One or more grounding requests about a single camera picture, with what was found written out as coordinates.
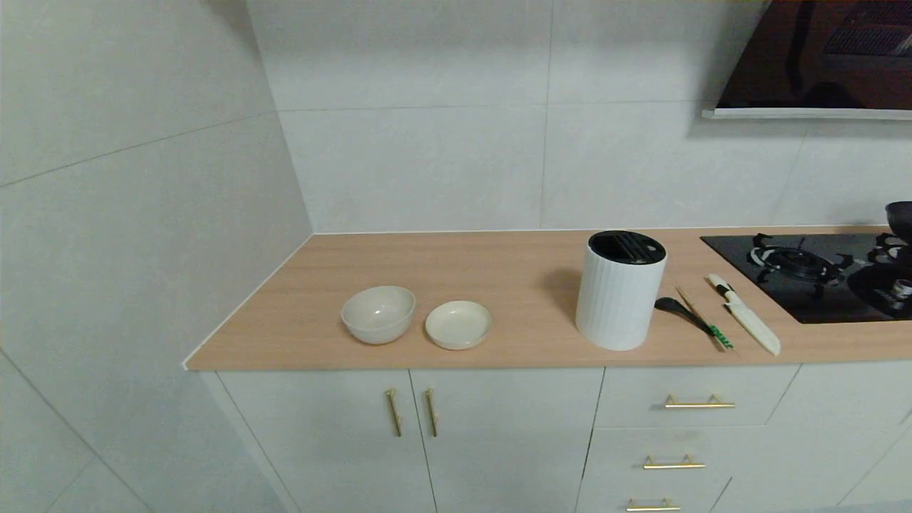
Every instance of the ceramic bowl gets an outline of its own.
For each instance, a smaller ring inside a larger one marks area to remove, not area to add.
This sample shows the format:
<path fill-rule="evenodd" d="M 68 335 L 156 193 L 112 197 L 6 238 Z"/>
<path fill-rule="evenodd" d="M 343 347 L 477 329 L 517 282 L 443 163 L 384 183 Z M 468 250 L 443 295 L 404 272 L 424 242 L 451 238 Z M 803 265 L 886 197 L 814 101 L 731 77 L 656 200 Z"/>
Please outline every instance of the ceramic bowl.
<path fill-rule="evenodd" d="M 384 285 L 362 290 L 342 307 L 342 322 L 366 344 L 385 344 L 402 336 L 415 315 L 415 296 L 407 289 Z"/>
<path fill-rule="evenodd" d="M 430 339 L 443 349 L 475 347 L 491 330 L 491 312 L 473 301 L 450 301 L 435 308 L 424 321 Z"/>

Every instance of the knife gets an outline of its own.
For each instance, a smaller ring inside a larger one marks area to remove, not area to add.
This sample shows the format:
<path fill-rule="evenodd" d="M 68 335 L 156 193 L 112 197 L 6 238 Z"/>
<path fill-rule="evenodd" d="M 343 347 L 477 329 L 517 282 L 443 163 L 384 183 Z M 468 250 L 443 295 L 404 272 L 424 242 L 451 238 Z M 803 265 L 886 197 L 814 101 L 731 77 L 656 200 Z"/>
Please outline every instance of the knife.
<path fill-rule="evenodd" d="M 716 291 L 727 301 L 725 308 L 731 312 L 731 315 L 765 350 L 771 352 L 773 356 L 779 356 L 779 353 L 782 352 L 782 343 L 779 341 L 779 337 L 776 337 L 776 334 L 770 330 L 770 327 L 744 304 L 744 301 L 738 297 L 731 285 L 726 283 L 719 275 L 713 274 L 707 276 L 707 278 L 712 286 L 716 288 Z"/>

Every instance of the gas stove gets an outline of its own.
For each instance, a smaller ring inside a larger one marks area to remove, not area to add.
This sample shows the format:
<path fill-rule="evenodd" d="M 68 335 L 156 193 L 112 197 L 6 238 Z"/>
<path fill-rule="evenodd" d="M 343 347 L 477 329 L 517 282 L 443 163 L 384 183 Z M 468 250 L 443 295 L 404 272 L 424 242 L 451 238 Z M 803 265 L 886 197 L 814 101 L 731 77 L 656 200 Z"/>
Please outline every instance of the gas stove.
<path fill-rule="evenodd" d="M 912 247 L 892 234 L 702 240 L 803 324 L 912 319 Z"/>

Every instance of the wooden countertop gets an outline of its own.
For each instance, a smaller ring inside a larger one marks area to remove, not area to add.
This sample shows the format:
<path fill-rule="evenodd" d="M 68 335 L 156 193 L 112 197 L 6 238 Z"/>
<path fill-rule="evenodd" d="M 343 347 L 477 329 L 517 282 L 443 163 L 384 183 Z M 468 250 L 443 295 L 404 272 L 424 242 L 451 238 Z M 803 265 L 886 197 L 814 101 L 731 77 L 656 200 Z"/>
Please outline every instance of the wooden countertop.
<path fill-rule="evenodd" d="M 195 370 L 743 365 L 912 359 L 912 321 L 800 324 L 700 236 L 880 232 L 879 226 L 644 230 L 668 250 L 660 295 L 684 288 L 737 352 L 717 352 L 685 320 L 656 311 L 646 343 L 601 349 L 574 324 L 584 248 L 594 231 L 313 236 L 188 360 Z M 717 273 L 782 340 L 775 358 L 745 332 L 703 279 Z M 418 300 L 399 340 L 353 339 L 339 311 L 356 292 L 400 285 Z M 477 347 L 446 351 L 423 330 L 437 305 L 471 299 L 494 327 Z"/>

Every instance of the gold drawer handle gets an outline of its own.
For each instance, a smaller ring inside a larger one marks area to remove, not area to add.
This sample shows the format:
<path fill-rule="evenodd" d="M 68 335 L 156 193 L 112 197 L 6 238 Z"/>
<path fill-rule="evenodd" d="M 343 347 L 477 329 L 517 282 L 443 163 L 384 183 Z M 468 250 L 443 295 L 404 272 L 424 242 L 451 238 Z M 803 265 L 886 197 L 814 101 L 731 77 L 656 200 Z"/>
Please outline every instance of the gold drawer handle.
<path fill-rule="evenodd" d="M 673 409 L 705 409 L 705 408 L 734 408 L 735 403 L 723 403 L 722 399 L 715 393 L 710 396 L 708 403 L 679 403 L 678 398 L 673 393 L 668 395 L 665 400 L 665 407 Z"/>
<path fill-rule="evenodd" d="M 668 499 L 662 499 L 661 506 L 638 506 L 636 500 L 630 499 L 630 503 L 627 504 L 627 511 L 681 511 L 681 508 L 678 506 L 673 506 Z"/>
<path fill-rule="evenodd" d="M 393 413 L 393 423 L 396 425 L 396 436 L 402 436 L 402 417 L 396 411 L 396 389 L 387 390 L 387 400 L 389 401 L 389 410 Z"/>
<path fill-rule="evenodd" d="M 693 461 L 693 456 L 684 455 L 684 461 L 681 463 L 672 463 L 668 465 L 656 465 L 656 462 L 652 461 L 652 456 L 646 456 L 646 464 L 643 465 L 643 468 L 646 470 L 660 470 L 663 468 L 706 468 L 704 463 L 696 463 Z"/>
<path fill-rule="evenodd" d="M 430 410 L 430 432 L 437 438 L 437 411 L 434 410 L 434 400 L 433 400 L 434 389 L 429 388 L 427 392 L 424 393 L 424 397 L 428 400 L 428 410 Z"/>

